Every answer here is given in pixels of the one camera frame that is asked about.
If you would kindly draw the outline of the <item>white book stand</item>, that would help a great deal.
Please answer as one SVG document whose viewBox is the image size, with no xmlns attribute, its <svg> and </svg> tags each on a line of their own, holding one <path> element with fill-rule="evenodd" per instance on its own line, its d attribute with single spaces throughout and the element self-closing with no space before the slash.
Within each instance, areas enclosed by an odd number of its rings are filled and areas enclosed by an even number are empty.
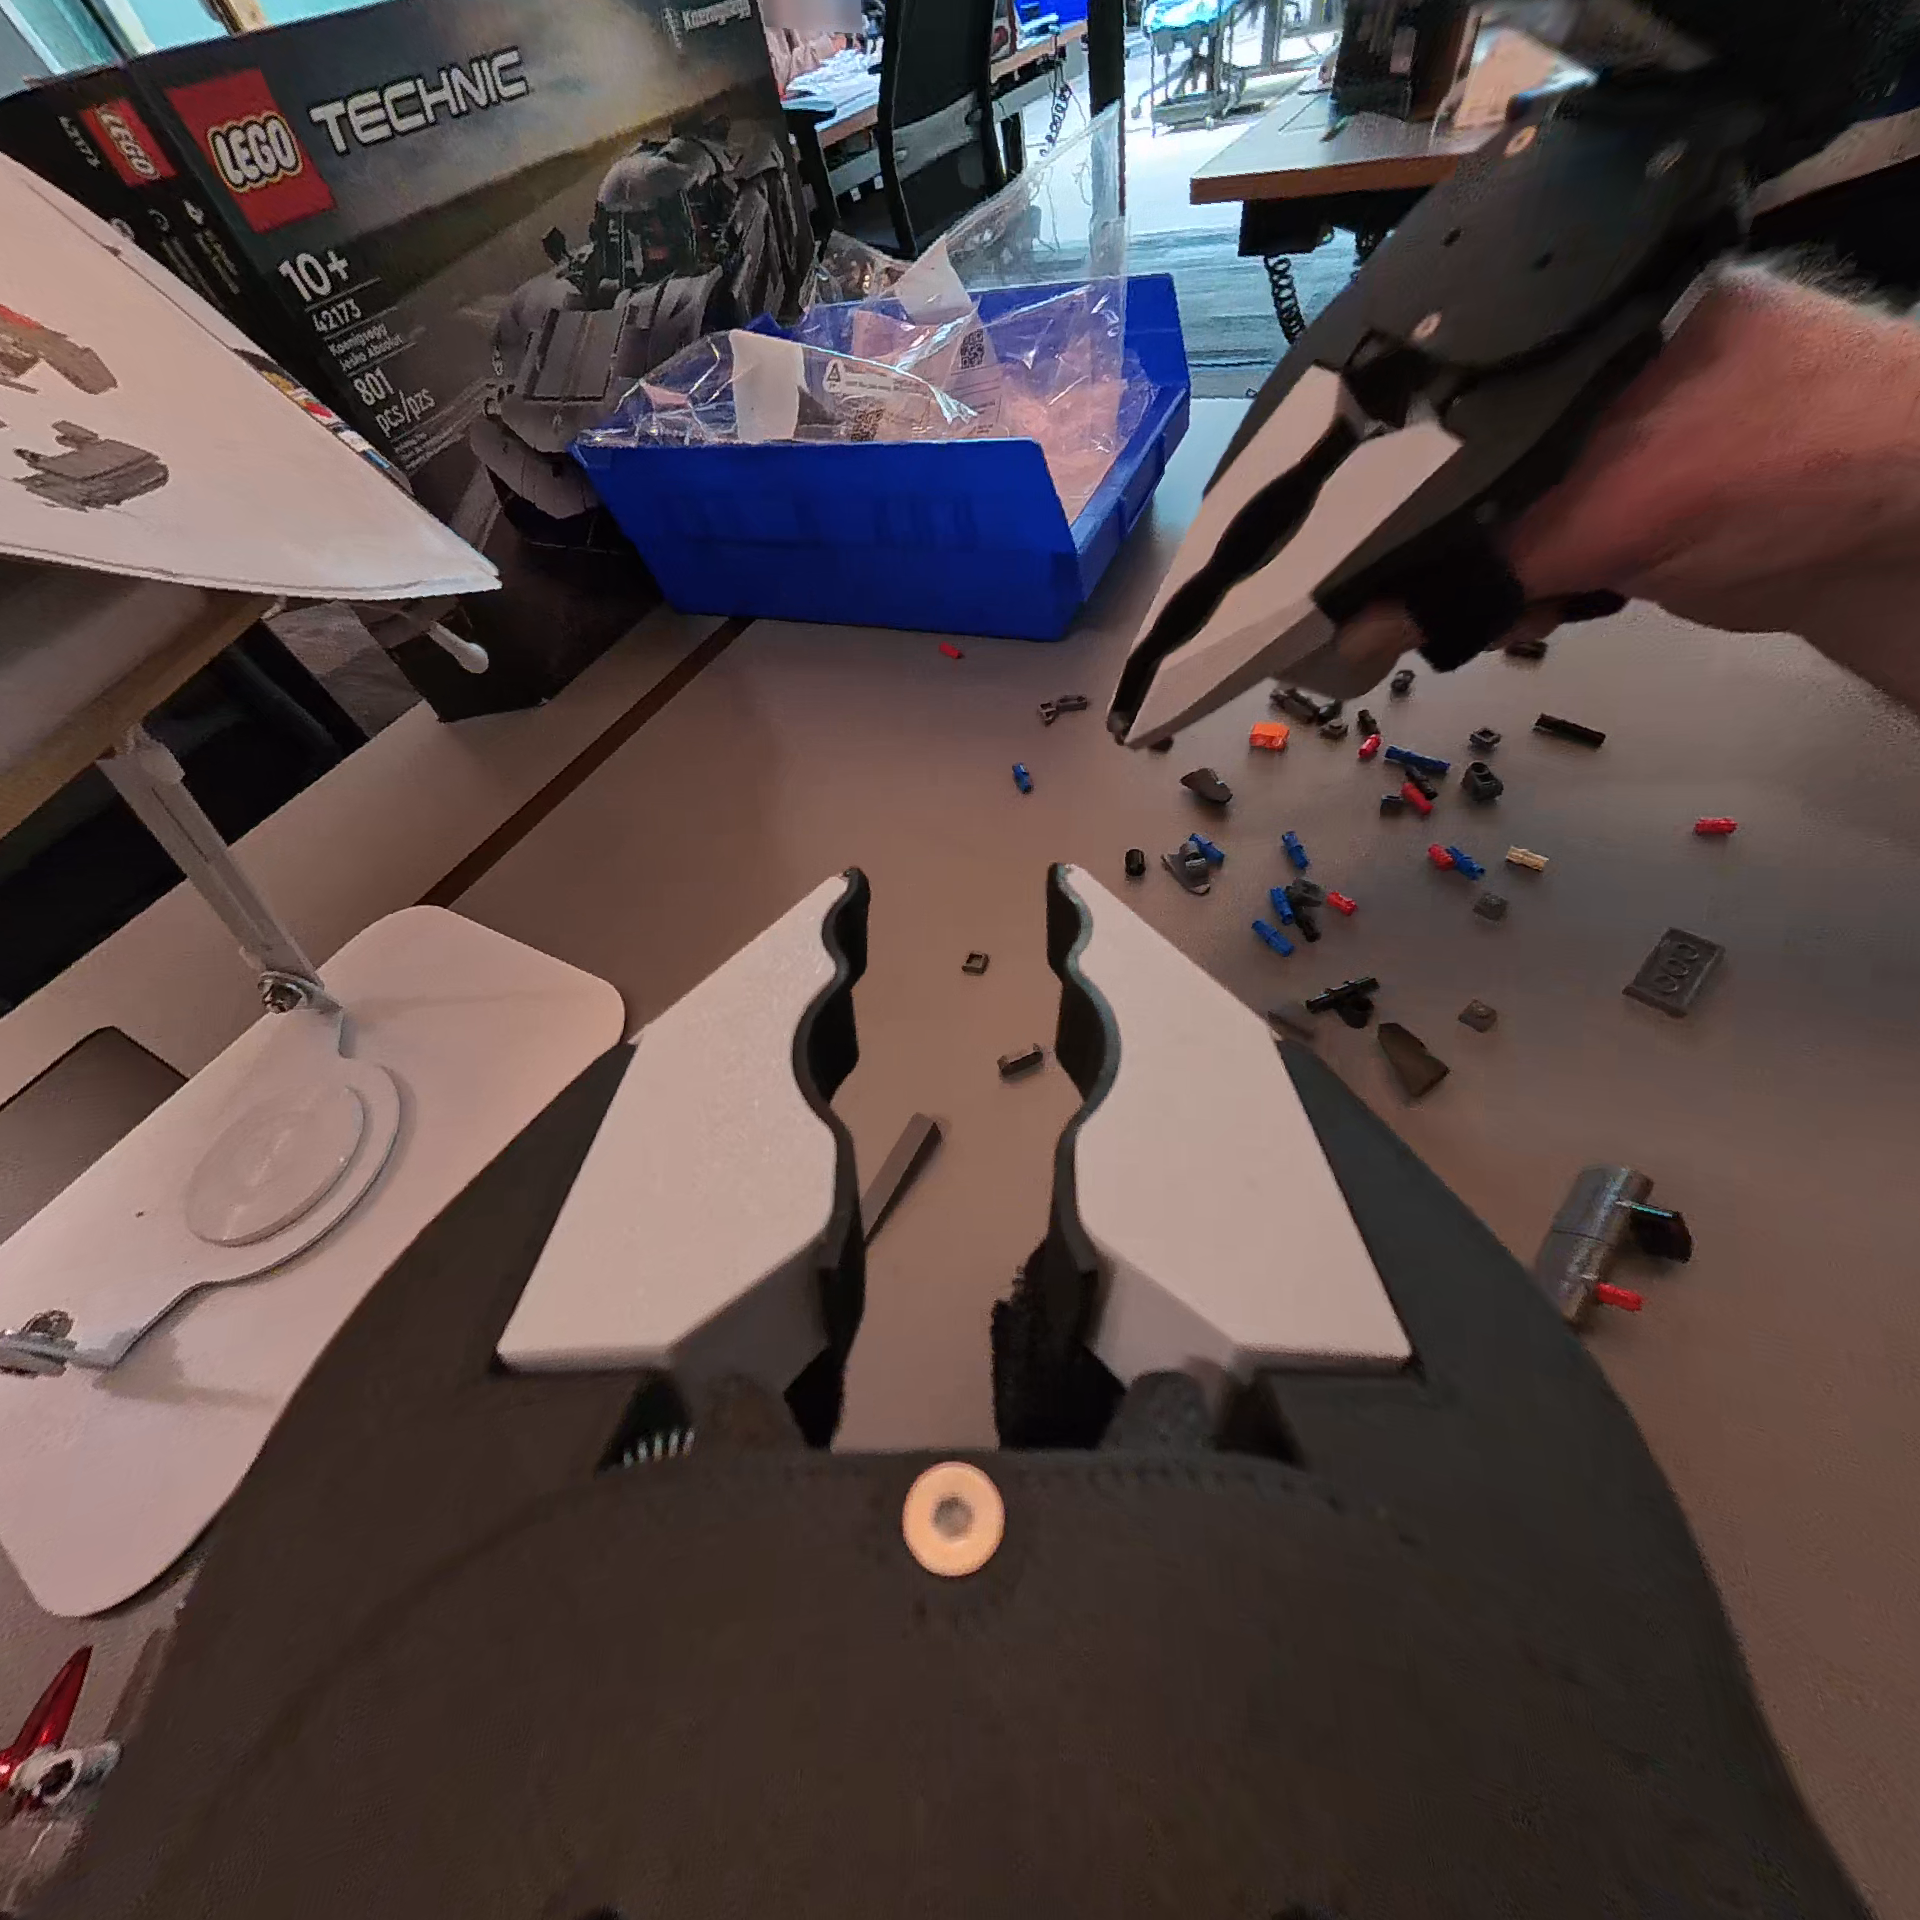
<svg viewBox="0 0 1920 1920">
<path fill-rule="evenodd" d="M 100 770 L 267 1008 L 4 1241 L 4 1556 L 61 1620 L 166 1579 L 352 1310 L 625 1032 L 608 978 L 431 904 L 313 964 L 142 721 Z"/>
</svg>

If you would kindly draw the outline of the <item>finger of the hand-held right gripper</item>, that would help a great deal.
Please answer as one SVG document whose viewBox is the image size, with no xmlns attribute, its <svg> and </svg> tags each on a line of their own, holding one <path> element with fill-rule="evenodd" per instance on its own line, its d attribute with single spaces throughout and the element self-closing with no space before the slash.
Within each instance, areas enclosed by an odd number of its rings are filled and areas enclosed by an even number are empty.
<svg viewBox="0 0 1920 1920">
<path fill-rule="evenodd" d="M 1192 516 L 1192 527 L 1167 567 L 1167 578 L 1164 578 L 1164 584 L 1144 618 L 1144 627 L 1139 627 L 1129 653 L 1154 631 L 1156 618 L 1167 610 L 1167 600 L 1178 588 L 1189 592 L 1189 600 L 1178 603 L 1176 610 L 1196 610 L 1202 603 L 1206 588 L 1192 588 L 1189 582 L 1202 571 L 1202 566 L 1208 566 L 1211 552 L 1218 549 L 1228 527 L 1236 521 L 1236 516 L 1245 507 L 1250 507 L 1259 497 L 1265 497 L 1265 507 L 1253 509 L 1253 519 L 1268 533 L 1277 528 L 1279 500 L 1269 494 L 1269 486 L 1277 479 L 1282 479 L 1288 473 L 1294 473 L 1303 461 L 1311 461 L 1314 444 L 1318 444 L 1331 423 L 1346 423 L 1350 434 L 1355 437 L 1355 407 L 1350 406 L 1350 394 L 1346 394 L 1340 375 L 1331 375 L 1325 368 L 1311 368 L 1279 399 L 1279 406 L 1260 420 L 1260 428 L 1253 428 L 1247 444 L 1241 444 L 1225 461 L 1225 468 L 1216 469 L 1211 488 L 1206 494 L 1198 512 Z M 1328 663 L 1331 644 L 1336 640 L 1328 640 L 1307 663 L 1279 670 L 1279 671 L 1299 670 L 1307 684 L 1331 691 L 1336 684 L 1346 683 L 1346 670 Z M 1115 739 L 1121 739 L 1121 680 L 1115 684 L 1115 701 L 1108 709 L 1108 732 Z"/>
<path fill-rule="evenodd" d="M 1228 527 L 1208 566 L 1189 582 L 1206 588 L 1196 610 L 1178 588 L 1121 676 L 1121 741 L 1151 746 L 1223 709 L 1259 680 L 1318 653 L 1336 622 L 1316 592 L 1429 479 L 1457 437 L 1440 423 L 1409 423 L 1355 441 L 1331 423 L 1311 461 L 1277 479 L 1277 528 L 1268 533 L 1259 497 Z"/>
</svg>

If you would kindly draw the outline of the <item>long grey lego beam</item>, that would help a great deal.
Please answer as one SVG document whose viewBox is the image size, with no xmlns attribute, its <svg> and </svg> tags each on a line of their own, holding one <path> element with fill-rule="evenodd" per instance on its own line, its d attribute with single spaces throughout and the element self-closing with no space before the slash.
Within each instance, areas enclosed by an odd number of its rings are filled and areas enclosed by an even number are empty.
<svg viewBox="0 0 1920 1920">
<path fill-rule="evenodd" d="M 923 1166 L 936 1156 L 944 1142 L 944 1126 L 936 1118 L 915 1114 L 876 1176 L 861 1186 L 859 1195 L 859 1230 L 861 1243 L 871 1243 L 881 1224 L 891 1217 L 904 1191 L 923 1171 Z"/>
</svg>

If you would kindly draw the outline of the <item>small lego pieces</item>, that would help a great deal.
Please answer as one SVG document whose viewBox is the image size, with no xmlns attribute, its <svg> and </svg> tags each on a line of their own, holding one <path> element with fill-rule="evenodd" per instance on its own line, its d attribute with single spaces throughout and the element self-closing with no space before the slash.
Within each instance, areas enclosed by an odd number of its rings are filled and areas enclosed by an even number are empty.
<svg viewBox="0 0 1920 1920">
<path fill-rule="evenodd" d="M 1526 656 L 1526 660 L 1544 660 L 1544 644 L 1513 647 L 1509 653 Z M 1413 684 L 1413 670 L 1400 670 L 1391 676 L 1388 691 L 1405 695 L 1405 691 L 1411 691 L 1411 684 Z M 1346 741 L 1346 736 L 1350 736 L 1346 709 L 1340 700 L 1316 704 L 1298 684 L 1282 684 L 1282 688 L 1277 688 L 1274 704 L 1289 711 L 1298 721 L 1303 721 L 1307 732 L 1314 732 L 1316 739 L 1325 739 L 1331 744 Z M 1058 701 L 1043 701 L 1040 717 L 1046 726 L 1056 726 L 1066 711 L 1082 711 L 1082 709 L 1092 709 L 1092 701 L 1075 691 Z M 1434 813 L 1438 797 L 1444 794 L 1444 785 L 1450 781 L 1452 762 L 1421 754 L 1405 744 L 1383 744 L 1383 727 L 1375 717 L 1370 717 L 1370 711 L 1355 711 L 1355 721 L 1360 721 L 1360 732 L 1355 732 L 1360 765 L 1375 765 L 1383 770 L 1383 777 L 1391 774 L 1391 781 L 1396 781 L 1396 790 L 1388 790 L 1383 797 L 1383 815 L 1384 818 L 1400 818 L 1400 815 L 1427 818 Z M 1577 744 L 1577 746 L 1590 746 L 1590 751 L 1602 746 L 1602 741 L 1606 741 L 1602 732 L 1577 726 L 1573 717 L 1565 717 L 1565 715 L 1547 715 L 1547 711 L 1540 711 L 1536 717 L 1533 732 L 1537 732 L 1540 739 L 1557 739 L 1565 744 Z M 1289 736 L 1294 736 L 1289 721 L 1260 717 L 1250 726 L 1250 751 L 1253 754 L 1279 754 L 1288 746 Z M 1485 765 L 1485 754 L 1496 751 L 1499 744 L 1502 744 L 1502 732 L 1478 727 L 1469 736 L 1472 758 L 1464 762 L 1459 794 L 1472 805 L 1493 805 L 1493 804 L 1499 804 L 1499 797 L 1504 790 L 1499 770 L 1493 765 Z M 1032 794 L 1032 770 L 1023 762 L 1014 765 L 1014 785 L 1019 794 Z M 1196 767 L 1196 770 L 1183 774 L 1183 786 L 1198 804 L 1216 805 L 1216 810 L 1228 810 L 1236 804 L 1228 781 L 1211 767 Z M 1737 824 L 1734 818 L 1699 818 L 1693 828 L 1694 828 L 1694 837 L 1731 837 L 1737 828 Z M 1311 876 L 1311 848 L 1303 844 L 1298 828 L 1279 832 L 1279 848 L 1282 848 L 1282 857 L 1298 878 L 1288 878 L 1282 886 L 1269 887 L 1269 894 L 1268 894 L 1269 916 L 1259 916 L 1250 924 L 1250 930 L 1253 930 L 1253 938 L 1260 938 L 1260 942 L 1268 949 L 1274 949 L 1279 957 L 1294 957 L 1299 941 L 1316 942 L 1322 938 L 1322 926 L 1318 926 L 1322 915 L 1340 911 L 1342 916 L 1352 916 L 1360 902 L 1340 887 L 1322 887 L 1318 883 L 1307 878 Z M 1189 832 L 1189 840 L 1176 853 L 1170 853 L 1164 857 L 1164 864 L 1189 894 L 1208 894 L 1225 857 L 1228 857 L 1225 848 L 1216 844 L 1208 837 Z M 1434 842 L 1434 844 L 1427 844 L 1427 863 L 1438 872 L 1459 876 L 1472 886 L 1482 886 L 1482 878 L 1485 878 L 1485 864 L 1476 863 L 1476 856 L 1459 844 Z M 1147 856 L 1139 848 L 1128 853 L 1124 869 L 1129 878 L 1139 878 L 1147 872 Z M 1528 853 L 1518 844 L 1504 848 L 1499 878 L 1518 876 L 1518 872 L 1544 876 L 1547 856 L 1537 856 L 1537 853 Z M 1472 899 L 1472 911 L 1478 920 L 1496 924 L 1504 916 L 1509 899 L 1478 887 L 1478 894 Z M 1307 995 L 1303 1004 L 1311 1015 L 1336 1015 L 1352 1028 L 1366 1028 L 1375 1015 L 1377 989 L 1383 989 L 1377 975 L 1360 975 L 1360 978 L 1346 978 L 1340 986 L 1328 986 L 1316 995 Z M 1459 1019 L 1476 1028 L 1489 1028 L 1496 1022 L 1496 1015 L 1478 1003 L 1469 1004 Z"/>
</svg>

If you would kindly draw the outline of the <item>wooden background desk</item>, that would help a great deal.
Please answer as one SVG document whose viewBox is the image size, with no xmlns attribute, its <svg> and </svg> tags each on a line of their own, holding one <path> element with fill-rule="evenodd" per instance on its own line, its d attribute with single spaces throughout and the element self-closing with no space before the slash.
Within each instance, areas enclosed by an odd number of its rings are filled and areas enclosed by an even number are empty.
<svg viewBox="0 0 1920 1920">
<path fill-rule="evenodd" d="M 1189 203 L 1236 207 L 1245 258 L 1307 253 L 1331 231 L 1384 235 L 1489 138 L 1289 94 L 1192 174 Z"/>
</svg>

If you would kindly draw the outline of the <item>black lego set box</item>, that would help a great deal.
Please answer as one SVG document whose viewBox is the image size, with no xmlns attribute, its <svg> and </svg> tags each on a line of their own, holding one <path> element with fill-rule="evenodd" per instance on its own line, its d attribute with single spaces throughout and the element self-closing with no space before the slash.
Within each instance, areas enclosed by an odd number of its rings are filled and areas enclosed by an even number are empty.
<svg viewBox="0 0 1920 1920">
<path fill-rule="evenodd" d="M 659 588 L 572 444 L 710 332 L 785 321 L 816 235 L 756 2 L 370 2 L 50 78 L 4 149 L 132 231 L 343 416 L 501 584 L 400 671 L 535 709 Z"/>
</svg>

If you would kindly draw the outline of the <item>blue bin with bags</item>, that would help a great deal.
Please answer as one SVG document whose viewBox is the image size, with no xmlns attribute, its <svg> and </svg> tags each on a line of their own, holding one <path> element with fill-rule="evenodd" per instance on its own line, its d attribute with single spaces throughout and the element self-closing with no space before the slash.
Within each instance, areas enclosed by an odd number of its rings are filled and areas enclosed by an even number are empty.
<svg viewBox="0 0 1920 1920">
<path fill-rule="evenodd" d="M 1032 437 L 695 447 L 596 432 L 568 454 L 672 610 L 1063 640 L 1189 432 L 1170 275 L 1128 285 L 1124 368 L 1144 400 L 1121 407 L 1078 516 Z"/>
</svg>

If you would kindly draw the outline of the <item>grey cylinder lego assembly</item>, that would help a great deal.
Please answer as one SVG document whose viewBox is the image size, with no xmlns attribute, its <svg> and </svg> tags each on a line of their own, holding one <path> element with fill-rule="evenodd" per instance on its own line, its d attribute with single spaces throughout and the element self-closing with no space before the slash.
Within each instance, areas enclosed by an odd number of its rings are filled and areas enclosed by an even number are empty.
<svg viewBox="0 0 1920 1920">
<path fill-rule="evenodd" d="M 1651 1177 L 1636 1166 L 1586 1166 L 1565 1195 L 1533 1279 L 1572 1332 L 1584 1332 L 1596 1310 L 1642 1310 L 1642 1293 L 1612 1279 L 1620 1257 L 1693 1265 L 1693 1228 L 1683 1211 L 1651 1199 Z"/>
</svg>

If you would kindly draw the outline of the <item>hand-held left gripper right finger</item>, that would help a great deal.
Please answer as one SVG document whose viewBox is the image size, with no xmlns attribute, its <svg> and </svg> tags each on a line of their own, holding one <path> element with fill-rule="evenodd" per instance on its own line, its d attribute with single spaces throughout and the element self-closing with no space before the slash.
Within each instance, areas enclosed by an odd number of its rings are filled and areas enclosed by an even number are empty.
<svg viewBox="0 0 1920 1920">
<path fill-rule="evenodd" d="M 1050 1224 L 1067 1339 L 1115 1377 L 1400 1372 L 1411 1334 L 1268 1022 L 1067 863 L 1046 949 L 1082 1093 Z"/>
</svg>

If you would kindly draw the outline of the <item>partly built lego car model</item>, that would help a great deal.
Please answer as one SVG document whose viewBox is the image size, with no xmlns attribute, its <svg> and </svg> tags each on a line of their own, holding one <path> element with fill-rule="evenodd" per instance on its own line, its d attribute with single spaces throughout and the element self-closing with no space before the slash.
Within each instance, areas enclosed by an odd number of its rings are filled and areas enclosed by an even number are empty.
<svg viewBox="0 0 1920 1920">
<path fill-rule="evenodd" d="M 117 1741 L 75 1745 L 68 1736 L 90 1671 L 93 1646 L 84 1641 L 58 1665 L 14 1741 L 4 1745 L 4 1826 L 50 1816 L 117 1770 L 123 1754 Z"/>
</svg>

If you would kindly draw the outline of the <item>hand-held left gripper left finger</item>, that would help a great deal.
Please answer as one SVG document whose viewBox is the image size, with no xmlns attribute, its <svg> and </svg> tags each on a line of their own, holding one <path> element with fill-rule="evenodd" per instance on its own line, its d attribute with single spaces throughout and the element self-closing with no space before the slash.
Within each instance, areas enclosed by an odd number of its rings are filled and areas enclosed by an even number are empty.
<svg viewBox="0 0 1920 1920">
<path fill-rule="evenodd" d="M 498 1342 L 509 1372 L 800 1377 L 864 1305 L 832 1097 L 871 887 L 847 869 L 648 1022 Z"/>
</svg>

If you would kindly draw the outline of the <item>clear plastic bag pile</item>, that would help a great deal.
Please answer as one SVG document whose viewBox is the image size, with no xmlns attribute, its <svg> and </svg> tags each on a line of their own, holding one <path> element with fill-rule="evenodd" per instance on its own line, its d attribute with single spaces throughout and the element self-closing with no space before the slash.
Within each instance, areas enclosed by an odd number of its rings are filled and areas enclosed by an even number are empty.
<svg viewBox="0 0 1920 1920">
<path fill-rule="evenodd" d="M 1124 131 L 1104 108 L 912 260 L 837 231 L 790 327 L 735 327 L 672 351 L 576 437 L 576 457 L 1032 441 L 1078 516 L 1154 394 L 1128 343 Z"/>
</svg>

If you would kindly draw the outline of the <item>black office chair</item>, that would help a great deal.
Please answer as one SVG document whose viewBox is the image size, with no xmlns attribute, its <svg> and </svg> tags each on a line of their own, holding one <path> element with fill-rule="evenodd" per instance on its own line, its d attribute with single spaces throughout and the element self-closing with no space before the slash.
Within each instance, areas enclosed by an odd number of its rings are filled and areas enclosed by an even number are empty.
<svg viewBox="0 0 1920 1920">
<path fill-rule="evenodd" d="M 994 85 L 1006 14 L 1006 2 L 881 2 L 876 138 L 899 258 L 917 258 L 1006 187 Z"/>
</svg>

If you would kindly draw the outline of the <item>lego instruction booklet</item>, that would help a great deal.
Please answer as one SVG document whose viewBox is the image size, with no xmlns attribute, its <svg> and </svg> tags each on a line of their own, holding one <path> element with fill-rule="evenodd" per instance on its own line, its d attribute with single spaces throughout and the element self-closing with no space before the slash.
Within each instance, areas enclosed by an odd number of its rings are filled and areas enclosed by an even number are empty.
<svg viewBox="0 0 1920 1920">
<path fill-rule="evenodd" d="M 501 584 L 215 308 L 18 161 L 4 161 L 4 555 L 306 600 Z"/>
</svg>

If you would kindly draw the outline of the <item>grey studded lego plate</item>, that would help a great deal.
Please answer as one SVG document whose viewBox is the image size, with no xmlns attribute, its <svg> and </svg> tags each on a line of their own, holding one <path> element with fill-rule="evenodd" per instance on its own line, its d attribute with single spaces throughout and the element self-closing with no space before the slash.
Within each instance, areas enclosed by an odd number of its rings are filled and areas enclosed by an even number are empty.
<svg viewBox="0 0 1920 1920">
<path fill-rule="evenodd" d="M 1723 961 L 1727 947 L 1721 941 L 1673 924 L 1655 938 L 1620 992 L 1666 1019 L 1690 1019 Z"/>
</svg>

